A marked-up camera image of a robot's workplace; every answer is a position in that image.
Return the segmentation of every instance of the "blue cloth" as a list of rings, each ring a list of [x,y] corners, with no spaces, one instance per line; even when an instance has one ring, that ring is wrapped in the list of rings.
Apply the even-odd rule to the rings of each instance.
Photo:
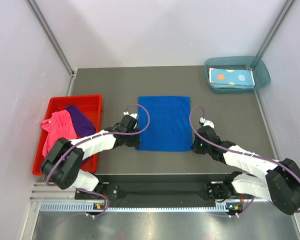
[[[189,124],[190,97],[139,96],[138,103],[150,114],[150,125],[140,134],[141,146],[137,150],[157,152],[186,152],[192,145]],[[147,124],[147,114],[138,108],[139,129]]]
[[[209,68],[209,81],[215,88],[251,89],[255,86],[253,72],[245,69]]]

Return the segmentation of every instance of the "metal frame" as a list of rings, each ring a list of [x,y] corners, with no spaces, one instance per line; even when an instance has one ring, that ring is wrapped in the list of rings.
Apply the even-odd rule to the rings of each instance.
[[[43,31],[45,32],[47,38],[49,39],[52,47],[54,48],[54,50],[56,51],[57,55],[59,56],[61,62],[63,63],[64,67],[70,74],[70,81],[69,81],[69,85],[68,85],[67,91],[66,91],[66,95],[70,96],[72,94],[73,85],[74,85],[74,81],[76,79],[77,72],[74,71],[72,69],[71,65],[69,64],[65,54],[63,53],[61,47],[58,44],[54,34],[52,33],[51,29],[49,28],[47,21],[45,20],[43,14],[41,13],[36,1],[35,0],[25,0],[25,1],[28,3],[29,7],[33,11],[35,17],[37,18],[38,22],[40,23],[40,25],[43,29]],[[262,58],[264,56],[267,48],[269,47],[271,41],[273,40],[273,38],[274,38],[275,34],[277,33],[277,31],[279,30],[280,26],[284,22],[286,16],[288,15],[288,13],[289,13],[290,9],[292,8],[293,4],[295,3],[295,1],[296,0],[287,0],[285,2],[278,17],[274,21],[267,37],[265,38],[261,47],[259,48],[259,50],[256,54],[256,57]],[[262,115],[262,118],[263,118],[263,121],[265,124],[266,131],[268,133],[268,137],[270,139],[270,143],[271,143],[271,147],[273,149],[274,155],[277,159],[281,160],[282,157],[278,150],[276,139],[274,137],[274,134],[273,134],[273,131],[271,128],[271,124],[269,122],[267,112],[264,108],[264,104],[263,104],[262,98],[260,96],[260,93],[256,91],[255,96],[256,96],[256,99],[257,99],[257,102],[258,102],[258,105],[260,108],[260,112],[261,112],[261,115]],[[45,186],[44,182],[37,182],[33,187],[33,191],[32,191],[31,197],[30,197],[28,215],[27,215],[26,221],[24,223],[20,239],[21,240],[31,240],[32,239],[34,230],[35,230],[35,225],[37,223],[39,211],[43,204],[43,201],[45,202],[45,204],[47,202],[56,202],[56,201],[61,202],[61,203],[73,203],[74,201],[76,203],[86,202],[85,200],[74,200],[74,195],[75,195],[74,189],[69,189],[69,190],[65,191],[65,190],[60,190],[56,187],[54,188],[54,187]],[[298,230],[300,232],[300,213],[295,214],[294,217],[296,220]]]

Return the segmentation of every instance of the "red plastic tray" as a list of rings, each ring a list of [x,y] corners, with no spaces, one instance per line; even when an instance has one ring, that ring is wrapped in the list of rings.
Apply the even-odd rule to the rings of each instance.
[[[94,95],[82,95],[82,96],[62,96],[53,97],[50,99],[49,106],[45,115],[45,119],[51,118],[52,113],[64,110],[67,106],[74,105],[92,122],[96,129],[96,132],[100,131],[100,121],[102,113],[102,96],[99,94]],[[40,166],[44,161],[42,150],[48,136],[48,132],[42,130],[41,137],[36,152],[32,173],[34,175],[42,176]],[[97,170],[97,154],[86,160],[81,169],[86,172],[96,172]]]

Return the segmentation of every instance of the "blue plastic bin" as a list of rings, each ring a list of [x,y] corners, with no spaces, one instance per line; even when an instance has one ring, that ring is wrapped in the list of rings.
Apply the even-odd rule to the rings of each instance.
[[[227,56],[210,58],[204,63],[204,75],[210,89],[216,94],[237,94],[254,92],[265,88],[271,82],[268,69],[264,62],[255,56]],[[209,82],[209,68],[215,69],[245,69],[252,70],[254,87],[249,89],[242,88],[220,88],[214,87]]]

